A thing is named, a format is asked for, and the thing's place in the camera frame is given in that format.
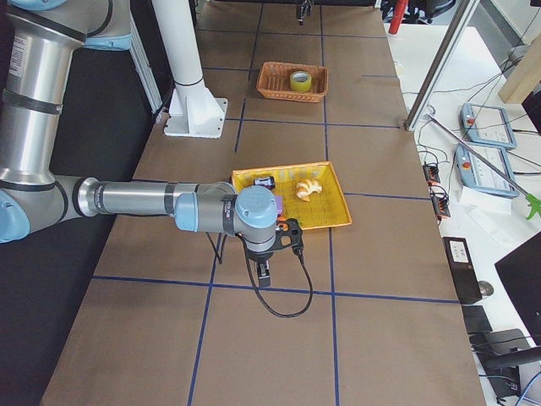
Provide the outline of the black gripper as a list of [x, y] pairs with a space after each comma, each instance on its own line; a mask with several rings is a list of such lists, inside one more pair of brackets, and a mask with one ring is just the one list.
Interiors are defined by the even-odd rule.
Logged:
[[269, 250], [262, 252], [246, 250], [246, 256], [256, 264], [259, 287], [268, 288], [271, 285], [269, 259], [273, 256], [273, 252]]

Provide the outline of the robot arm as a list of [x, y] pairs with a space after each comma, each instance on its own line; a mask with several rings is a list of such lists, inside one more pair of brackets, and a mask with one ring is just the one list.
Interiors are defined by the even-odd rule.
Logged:
[[296, 19], [299, 25], [304, 25], [307, 17], [311, 16], [314, 0], [296, 0]]
[[1, 250], [1, 290], [79, 281], [106, 220], [81, 213], [92, 176], [129, 178], [149, 128], [128, 55], [130, 25], [173, 88], [201, 85], [189, 1], [4, 1], [13, 24], [1, 119], [1, 193], [20, 229]]

